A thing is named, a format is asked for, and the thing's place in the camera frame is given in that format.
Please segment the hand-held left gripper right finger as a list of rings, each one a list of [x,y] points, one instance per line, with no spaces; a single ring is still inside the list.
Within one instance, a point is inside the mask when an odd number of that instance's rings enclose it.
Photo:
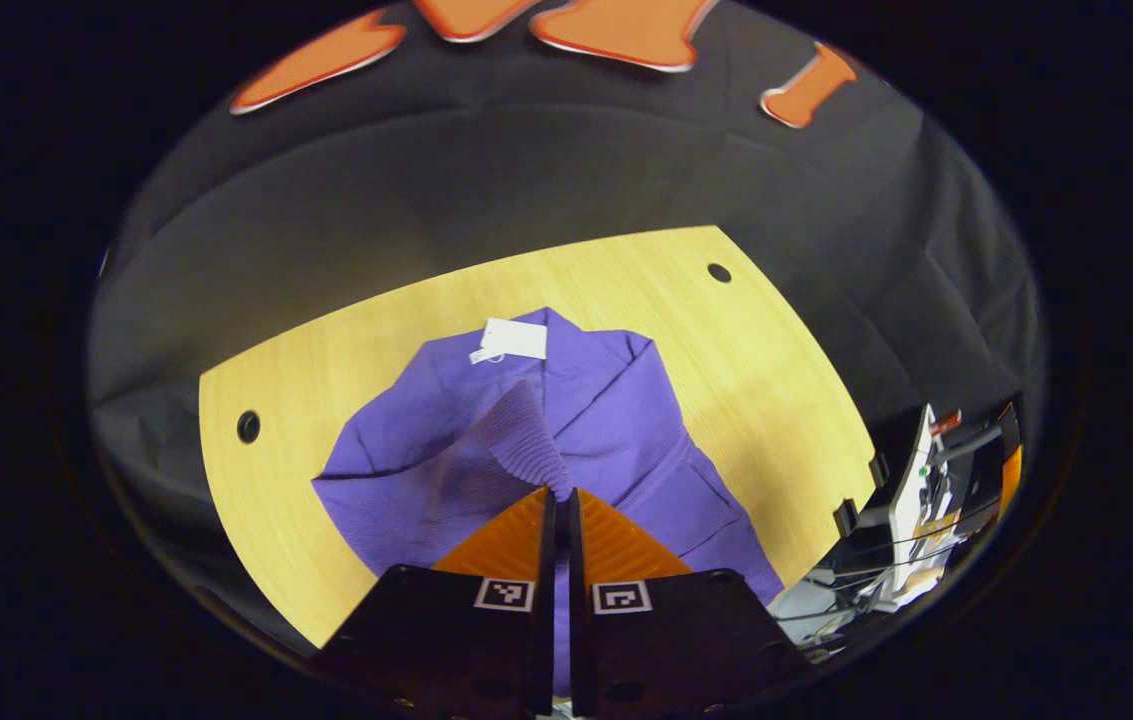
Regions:
[[[570,679],[579,717],[731,717],[816,666],[744,575],[695,571],[634,520],[569,500]]]

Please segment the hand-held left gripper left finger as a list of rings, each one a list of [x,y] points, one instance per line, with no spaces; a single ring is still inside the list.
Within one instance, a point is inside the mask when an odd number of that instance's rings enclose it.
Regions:
[[[429,568],[392,566],[315,670],[393,717],[548,714],[556,510],[538,489]]]

